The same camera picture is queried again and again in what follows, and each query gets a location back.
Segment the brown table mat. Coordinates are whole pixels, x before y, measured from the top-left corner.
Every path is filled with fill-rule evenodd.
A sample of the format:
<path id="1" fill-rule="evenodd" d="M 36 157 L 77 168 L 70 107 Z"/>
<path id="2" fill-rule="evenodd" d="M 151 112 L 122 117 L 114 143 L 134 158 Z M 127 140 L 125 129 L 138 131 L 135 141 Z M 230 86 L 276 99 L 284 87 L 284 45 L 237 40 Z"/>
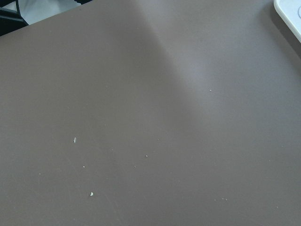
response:
<path id="1" fill-rule="evenodd" d="M 95 0 L 0 39 L 3 226 L 298 226 L 301 44 L 271 0 Z"/>

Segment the black plastic bar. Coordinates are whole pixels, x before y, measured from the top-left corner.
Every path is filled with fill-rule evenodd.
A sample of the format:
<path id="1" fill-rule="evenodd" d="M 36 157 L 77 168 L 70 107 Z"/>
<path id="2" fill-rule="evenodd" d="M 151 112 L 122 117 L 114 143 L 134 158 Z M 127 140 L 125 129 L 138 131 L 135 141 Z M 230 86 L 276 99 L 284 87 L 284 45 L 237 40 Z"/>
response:
<path id="1" fill-rule="evenodd" d="M 19 11 L 0 8 L 0 35 L 3 36 L 10 32 L 28 26 Z"/>

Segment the cream rabbit tray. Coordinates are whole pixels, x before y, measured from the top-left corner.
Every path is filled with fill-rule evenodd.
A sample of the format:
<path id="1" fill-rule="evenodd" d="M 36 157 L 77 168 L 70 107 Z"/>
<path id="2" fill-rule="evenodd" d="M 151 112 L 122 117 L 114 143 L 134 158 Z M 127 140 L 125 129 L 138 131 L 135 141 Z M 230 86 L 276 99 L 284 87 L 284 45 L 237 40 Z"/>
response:
<path id="1" fill-rule="evenodd" d="M 274 8 L 288 28 L 301 41 L 301 0 L 274 0 Z"/>

